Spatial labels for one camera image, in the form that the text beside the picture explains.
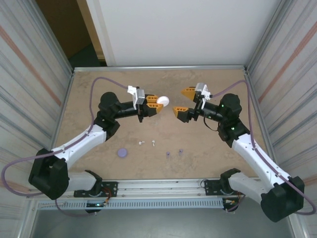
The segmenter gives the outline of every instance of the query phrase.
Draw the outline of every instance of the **beige work surface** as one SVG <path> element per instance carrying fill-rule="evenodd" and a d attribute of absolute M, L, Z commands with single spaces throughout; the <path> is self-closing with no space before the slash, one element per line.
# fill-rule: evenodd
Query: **beige work surface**
<path fill-rule="evenodd" d="M 146 94 L 168 96 L 170 103 L 158 115 L 144 118 L 118 119 L 120 128 L 107 142 L 95 147 L 78 160 L 71 171 L 92 170 L 103 179 L 187 179 L 216 178 L 231 168 L 238 168 L 248 176 L 256 176 L 249 165 L 233 149 L 221 141 L 217 132 L 209 130 L 200 117 L 198 121 L 182 123 L 176 119 L 172 107 L 194 107 L 194 102 L 180 91 L 198 82 L 208 85 L 212 94 L 218 93 L 234 82 L 244 79 L 241 70 L 158 70 L 121 72 L 77 72 L 70 91 L 64 118 L 56 145 L 72 139 L 90 124 L 88 108 L 92 81 L 105 76 L 124 85 L 140 86 Z M 131 101 L 126 90 L 105 80 L 95 84 L 93 111 L 96 115 L 100 97 L 107 91 L 114 92 L 121 102 Z M 230 91 L 239 95 L 242 105 L 240 118 L 248 126 L 247 90 L 239 84 Z M 221 97 L 212 99 L 218 104 Z M 255 139 L 264 148 L 256 115 L 252 108 Z M 211 128 L 217 123 L 207 120 Z M 117 156 L 119 148 L 126 148 L 128 156 Z"/>

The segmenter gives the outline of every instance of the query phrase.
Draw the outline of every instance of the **small purple object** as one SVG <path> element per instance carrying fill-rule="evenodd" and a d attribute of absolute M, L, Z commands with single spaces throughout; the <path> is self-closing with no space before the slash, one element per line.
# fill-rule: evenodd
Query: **small purple object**
<path fill-rule="evenodd" d="M 128 151 L 127 151 L 126 148 L 120 148 L 120 149 L 118 150 L 118 156 L 119 156 L 120 158 L 125 158 L 125 157 L 127 156 L 127 154 L 128 154 Z"/>

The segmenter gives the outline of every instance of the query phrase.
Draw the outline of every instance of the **small white object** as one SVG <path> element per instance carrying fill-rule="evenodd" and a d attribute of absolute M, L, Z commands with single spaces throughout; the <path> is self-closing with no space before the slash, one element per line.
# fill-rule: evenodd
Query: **small white object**
<path fill-rule="evenodd" d="M 169 104 L 169 98 L 167 96 L 161 96 L 157 99 L 157 103 L 163 104 L 166 107 Z"/>

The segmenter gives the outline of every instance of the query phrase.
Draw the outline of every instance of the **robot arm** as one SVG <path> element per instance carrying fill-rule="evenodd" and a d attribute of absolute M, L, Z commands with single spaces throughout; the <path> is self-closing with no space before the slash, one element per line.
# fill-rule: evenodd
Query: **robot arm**
<path fill-rule="evenodd" d="M 214 105 L 207 102 L 212 95 L 203 83 L 186 88 L 181 93 L 194 101 L 196 106 L 194 109 L 174 107 L 175 116 L 182 122 L 189 122 L 191 119 L 196 121 L 199 116 L 218 122 L 219 137 L 239 153 L 261 179 L 255 181 L 248 178 L 238 169 L 228 170 L 221 174 L 219 181 L 226 194 L 233 191 L 242 192 L 258 202 L 266 216 L 274 222 L 303 208 L 304 198 L 276 175 L 254 150 L 250 131 L 239 119 L 242 108 L 237 95 L 226 94 L 219 105 Z M 279 175 L 304 192 L 305 185 L 299 177 L 292 178 L 274 163 L 256 142 L 255 146 Z"/>
<path fill-rule="evenodd" d="M 144 117 L 152 117 L 163 109 L 163 104 L 156 103 L 156 95 L 146 95 L 144 90 L 132 86 L 128 87 L 128 93 L 132 94 L 133 100 L 125 103 L 119 102 L 112 92 L 104 93 L 92 127 L 51 151 L 40 150 L 37 155 L 62 152 L 35 160 L 29 183 L 50 199 L 57 199 L 66 191 L 74 190 L 89 191 L 92 196 L 99 194 L 102 183 L 100 176 L 92 171 L 69 173 L 68 170 L 88 151 L 109 140 L 116 133 L 120 127 L 116 119 L 137 116 L 139 122 L 142 122 Z"/>

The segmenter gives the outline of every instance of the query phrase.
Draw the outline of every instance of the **purple cable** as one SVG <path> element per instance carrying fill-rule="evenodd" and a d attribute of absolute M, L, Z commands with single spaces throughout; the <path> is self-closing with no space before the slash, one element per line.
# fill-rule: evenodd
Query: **purple cable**
<path fill-rule="evenodd" d="M 237 82 L 235 82 L 234 84 L 232 84 L 231 86 L 229 86 L 228 88 L 226 88 L 225 90 L 221 91 L 220 93 L 214 94 L 212 97 L 215 98 L 217 96 L 220 96 L 224 93 L 226 93 L 227 91 L 229 91 L 230 89 L 232 89 L 233 87 L 235 87 L 237 84 L 239 83 L 245 83 L 247 86 L 247 91 L 248 91 L 248 116 L 249 116 L 249 127 L 250 127 L 250 135 L 251 135 L 251 143 L 252 146 L 254 148 L 254 151 L 258 154 L 258 156 L 263 160 L 263 162 L 277 175 L 279 176 L 284 182 L 286 182 L 292 189 L 294 189 L 296 192 L 298 192 L 303 198 L 305 198 L 308 203 L 312 206 L 313 210 L 311 212 L 296 212 L 296 214 L 299 215 L 313 215 L 316 213 L 316 206 L 314 204 L 314 202 L 307 197 L 304 193 L 302 193 L 297 187 L 295 187 L 290 181 L 288 181 L 286 178 L 284 178 L 281 174 L 279 175 L 279 172 L 264 158 L 264 156 L 260 153 L 260 151 L 256 148 L 255 145 L 255 141 L 254 141 L 254 133 L 253 133 L 253 128 L 252 128 L 252 122 L 251 122 L 251 93 L 250 93 L 250 87 L 249 84 L 246 80 L 239 80 Z M 227 211 L 230 212 L 232 211 L 234 208 L 236 208 L 243 200 L 243 198 L 238 202 L 237 205 L 235 205 L 234 207 L 228 209 Z"/>
<path fill-rule="evenodd" d="M 90 116 L 91 116 L 91 124 L 90 124 L 90 127 L 88 129 L 88 133 L 92 130 L 93 126 L 94 126 L 94 112 L 93 112 L 93 109 L 92 109 L 92 100 L 93 100 L 93 89 L 94 89 L 94 85 L 95 85 L 95 82 L 99 79 L 104 79 L 104 80 L 107 80 L 111 83 L 114 83 L 118 86 L 120 86 L 121 88 L 124 88 L 124 89 L 128 89 L 128 87 L 112 80 L 112 79 L 109 79 L 109 78 L 106 78 L 106 77 L 97 77 L 94 79 L 92 85 L 91 85 L 91 88 L 90 88 L 90 96 L 89 96 L 89 111 L 90 111 Z M 70 145 L 66 146 L 64 148 L 64 150 L 67 150 L 69 149 L 70 147 L 76 145 L 77 143 L 79 143 L 80 141 L 82 141 L 85 137 L 87 136 L 87 133 L 85 135 L 83 135 L 82 137 L 80 137 L 78 140 L 74 141 L 73 143 L 71 143 Z M 21 159 L 18 159 L 18 160 L 15 160 L 15 161 L 12 161 L 10 163 L 8 163 L 7 165 L 4 166 L 4 168 L 2 169 L 2 172 L 1 172 L 1 180 L 2 180 L 2 183 L 4 185 L 4 187 L 6 189 L 8 189 L 10 192 L 14 193 L 15 195 L 18 195 L 18 196 L 26 196 L 26 197 L 31 197 L 31 196 L 37 196 L 37 195 L 41 195 L 42 193 L 41 192 L 37 192 L 37 193 L 21 193 L 21 192 L 18 192 L 16 190 L 14 190 L 13 188 L 11 188 L 9 186 L 9 184 L 7 183 L 7 181 L 5 180 L 5 171 L 12 165 L 15 165 L 17 163 L 20 163 L 20 162 L 25 162 L 25 161 L 29 161 L 29 160 L 37 160 L 37 159 L 42 159 L 42 158 L 45 158 L 45 157 L 48 157 L 48 156 L 52 156 L 52 155 L 55 155 L 55 154 L 58 154 L 60 152 L 62 152 L 63 150 L 58 150 L 58 151 L 54 151 L 54 152 L 51 152 L 51 153 L 48 153 L 48 154 L 45 154 L 45 155 L 38 155 L 38 156 L 31 156 L 31 157 L 27 157 L 27 158 L 21 158 Z"/>

